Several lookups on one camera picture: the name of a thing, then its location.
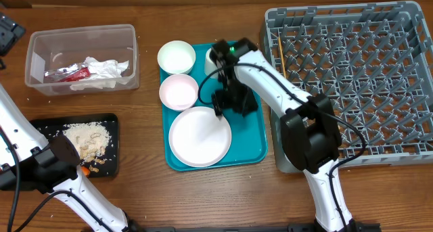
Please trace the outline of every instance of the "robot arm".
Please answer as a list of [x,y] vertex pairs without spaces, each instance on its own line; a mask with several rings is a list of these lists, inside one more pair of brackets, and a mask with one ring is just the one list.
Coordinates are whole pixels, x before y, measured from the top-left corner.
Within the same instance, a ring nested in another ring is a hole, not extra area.
[[[247,39],[242,39],[233,46],[228,46],[225,41],[221,41],[212,46],[211,58],[218,67],[232,64],[239,64],[233,69],[224,70],[219,75],[219,80],[224,84],[224,90],[230,93],[217,91],[212,95],[212,103],[217,114],[222,113],[224,107],[233,108],[239,113],[245,114],[246,111],[254,110],[254,106],[245,106],[245,103],[254,103],[250,96],[239,96],[244,93],[239,85],[234,85],[239,81],[247,88],[251,88],[260,95],[261,98],[271,107],[271,109],[281,118],[282,137],[285,139],[283,149],[290,162],[298,169],[302,170],[307,177],[316,207],[316,221],[323,231],[341,231],[344,228],[342,219],[337,211],[336,204],[332,197],[328,174],[330,169],[338,163],[338,146],[341,145],[341,136],[338,131],[337,123],[322,119],[320,116],[313,116],[308,113],[301,103],[292,99],[283,88],[281,88],[273,78],[272,74],[286,89],[295,94],[304,103],[315,104],[323,107],[322,110],[334,114],[329,100],[324,96],[312,97],[306,91],[295,87],[286,80],[276,69],[265,59],[263,54]],[[252,66],[242,64],[252,64],[263,67],[267,72]],[[244,99],[241,101],[242,108],[235,106],[233,98]],[[304,118],[316,120],[312,127],[306,128],[303,124]],[[333,179],[334,191],[338,204],[342,210],[346,225],[352,220],[352,215],[344,203],[340,181],[338,179],[338,169],[335,169]]]
[[[78,153],[69,140],[59,136],[49,143],[25,119],[1,85],[0,116],[0,127],[14,145],[20,160],[22,190],[71,191],[111,231],[126,231],[130,227],[129,223],[133,221],[129,221],[126,214],[111,204],[83,174]],[[15,162],[2,139],[0,167],[0,189],[14,189]],[[55,198],[73,209],[94,231],[108,231],[72,197],[59,194]]]

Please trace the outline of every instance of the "white cloth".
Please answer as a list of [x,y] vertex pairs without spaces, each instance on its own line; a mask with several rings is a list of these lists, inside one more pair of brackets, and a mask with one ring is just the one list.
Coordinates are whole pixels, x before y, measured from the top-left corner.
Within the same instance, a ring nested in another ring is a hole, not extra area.
[[[122,72],[124,72],[129,66],[129,61],[125,61],[123,63],[118,63],[116,60],[99,62],[93,57],[87,57],[84,63],[88,64],[87,68],[89,69],[91,75],[89,78],[79,80],[80,82],[86,80],[120,78],[122,77]],[[125,84],[125,82],[120,79],[104,80],[96,83],[73,84],[70,86],[70,88],[73,91],[83,90],[86,88],[114,88],[116,86],[116,83]]]

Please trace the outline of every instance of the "wooden stick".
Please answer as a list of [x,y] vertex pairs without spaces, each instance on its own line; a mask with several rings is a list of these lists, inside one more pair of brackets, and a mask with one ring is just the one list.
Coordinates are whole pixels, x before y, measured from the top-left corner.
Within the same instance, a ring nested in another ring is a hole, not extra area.
[[281,70],[283,71],[284,78],[287,79],[287,76],[286,76],[286,67],[284,66],[283,47],[281,46],[281,38],[280,37],[278,37],[278,50],[279,50],[279,57],[281,59]]

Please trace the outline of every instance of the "black tray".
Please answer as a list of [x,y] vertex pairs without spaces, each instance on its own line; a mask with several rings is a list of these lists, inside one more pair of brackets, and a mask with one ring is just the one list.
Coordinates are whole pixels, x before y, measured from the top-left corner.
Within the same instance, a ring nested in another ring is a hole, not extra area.
[[110,143],[106,148],[106,153],[99,159],[107,159],[105,164],[98,164],[94,161],[84,163],[82,166],[98,168],[99,172],[90,172],[89,178],[113,177],[117,175],[119,167],[119,123],[115,114],[90,114],[85,116],[68,116],[60,118],[47,118],[31,120],[30,123],[42,133],[49,141],[53,139],[57,131],[63,135],[63,131],[68,129],[65,124],[80,124],[100,122],[111,136]]

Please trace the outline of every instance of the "rectangular tray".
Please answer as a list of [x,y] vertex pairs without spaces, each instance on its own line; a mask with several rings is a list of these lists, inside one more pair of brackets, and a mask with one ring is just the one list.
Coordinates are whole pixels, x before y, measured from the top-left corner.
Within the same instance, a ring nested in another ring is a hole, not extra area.
[[[196,51],[196,62],[189,75],[192,76],[192,78],[194,78],[198,84],[200,84],[206,77],[204,73],[204,59],[206,52],[211,46],[212,43],[192,45]],[[160,69],[160,83],[162,83],[167,77],[168,74],[163,71],[163,69]],[[216,89],[221,88],[222,84],[219,83],[217,79],[210,78],[202,89],[202,97],[204,101],[208,101],[210,99],[210,95]],[[262,161],[268,152],[268,143],[260,97],[256,93],[254,93],[254,96],[257,100],[258,110],[247,115],[245,118],[243,118],[240,114],[233,113],[232,110],[224,111],[224,117],[226,117],[231,127],[231,146],[227,154],[220,162],[217,162],[216,164],[206,168],[190,167],[175,157],[171,151],[170,145],[168,144],[168,132],[170,131],[171,124],[180,114],[180,112],[171,110],[162,104],[162,122],[164,127],[164,146],[167,164],[172,169],[177,171],[191,171],[242,164],[255,164]],[[204,105],[197,100],[195,106]]]
[[68,129],[64,126],[65,124],[81,124],[90,122],[100,122],[111,136],[105,155],[99,157],[99,159],[106,158],[107,160],[104,164],[92,161],[84,163],[81,166],[89,168],[89,166],[92,165],[92,167],[99,169],[99,172],[90,172],[89,178],[116,176],[119,167],[119,123],[115,114],[90,114],[84,116],[67,116],[30,121],[30,123],[40,133],[42,133],[48,141],[53,139],[58,131],[60,134],[63,134],[63,131]]
[[[273,8],[260,39],[274,67],[284,60],[293,84],[326,94],[336,115],[364,134],[366,155],[347,166],[433,162],[433,42],[416,2]],[[274,114],[271,127],[277,165],[293,172],[281,154]],[[361,143],[351,130],[340,130],[342,158],[351,157]]]

